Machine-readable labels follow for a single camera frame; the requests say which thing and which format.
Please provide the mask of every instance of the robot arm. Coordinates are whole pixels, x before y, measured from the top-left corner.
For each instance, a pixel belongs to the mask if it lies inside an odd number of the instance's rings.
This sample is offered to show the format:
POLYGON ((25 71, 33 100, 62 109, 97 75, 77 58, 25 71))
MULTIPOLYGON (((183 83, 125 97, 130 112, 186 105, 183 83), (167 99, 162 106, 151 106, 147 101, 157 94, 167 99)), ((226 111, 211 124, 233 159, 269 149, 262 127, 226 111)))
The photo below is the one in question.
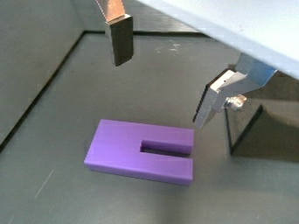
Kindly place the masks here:
POLYGON ((134 18, 126 14, 122 0, 97 0, 106 17, 106 34, 111 42, 113 61, 121 66, 134 56, 134 18))
POLYGON ((242 53, 237 71, 226 69, 206 87, 193 119, 195 125, 202 128, 225 108, 239 110, 247 100, 242 94, 262 88, 275 72, 275 68, 242 53))

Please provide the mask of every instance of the purple block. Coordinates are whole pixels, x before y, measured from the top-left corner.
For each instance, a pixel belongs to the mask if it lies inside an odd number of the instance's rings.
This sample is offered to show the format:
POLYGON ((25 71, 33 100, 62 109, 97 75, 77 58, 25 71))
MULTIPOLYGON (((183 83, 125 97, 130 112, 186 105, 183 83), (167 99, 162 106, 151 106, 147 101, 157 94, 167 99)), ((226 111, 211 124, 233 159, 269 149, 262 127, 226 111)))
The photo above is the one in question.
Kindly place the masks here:
POLYGON ((191 154, 193 143, 193 129, 102 120, 85 164, 94 171, 189 185, 193 159, 142 152, 142 148, 191 154))

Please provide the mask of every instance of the gray table surface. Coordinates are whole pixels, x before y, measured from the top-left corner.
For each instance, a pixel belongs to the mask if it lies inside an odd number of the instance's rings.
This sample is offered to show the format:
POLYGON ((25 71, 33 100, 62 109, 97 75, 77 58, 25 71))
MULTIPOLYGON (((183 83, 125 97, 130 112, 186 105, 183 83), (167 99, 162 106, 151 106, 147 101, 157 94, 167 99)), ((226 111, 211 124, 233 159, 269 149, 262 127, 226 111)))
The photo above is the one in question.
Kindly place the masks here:
POLYGON ((225 115, 195 131, 194 183, 83 165, 101 119, 193 128, 206 83, 239 52, 210 38, 135 37, 111 65, 89 34, 0 154, 0 223, 298 223, 299 164, 230 156, 225 115))

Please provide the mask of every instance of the gray wall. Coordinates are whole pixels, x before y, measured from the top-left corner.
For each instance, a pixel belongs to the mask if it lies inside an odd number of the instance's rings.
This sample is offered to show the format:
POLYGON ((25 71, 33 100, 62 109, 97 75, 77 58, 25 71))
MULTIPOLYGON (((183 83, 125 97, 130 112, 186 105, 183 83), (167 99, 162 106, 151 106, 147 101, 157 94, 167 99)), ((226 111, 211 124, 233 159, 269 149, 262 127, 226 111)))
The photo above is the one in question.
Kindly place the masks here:
POLYGON ((0 143, 83 29, 69 0, 0 1, 0 143))

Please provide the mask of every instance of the purple foam block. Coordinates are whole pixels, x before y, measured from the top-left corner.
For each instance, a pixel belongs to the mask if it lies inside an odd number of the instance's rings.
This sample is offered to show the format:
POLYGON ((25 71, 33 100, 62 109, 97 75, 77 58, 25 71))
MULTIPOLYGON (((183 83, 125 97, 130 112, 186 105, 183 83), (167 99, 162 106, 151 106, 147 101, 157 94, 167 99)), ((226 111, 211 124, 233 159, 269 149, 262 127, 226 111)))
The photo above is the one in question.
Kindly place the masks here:
POLYGON ((142 152, 142 149, 191 154, 193 143, 193 129, 102 120, 85 164, 94 171, 189 185, 193 159, 142 152))

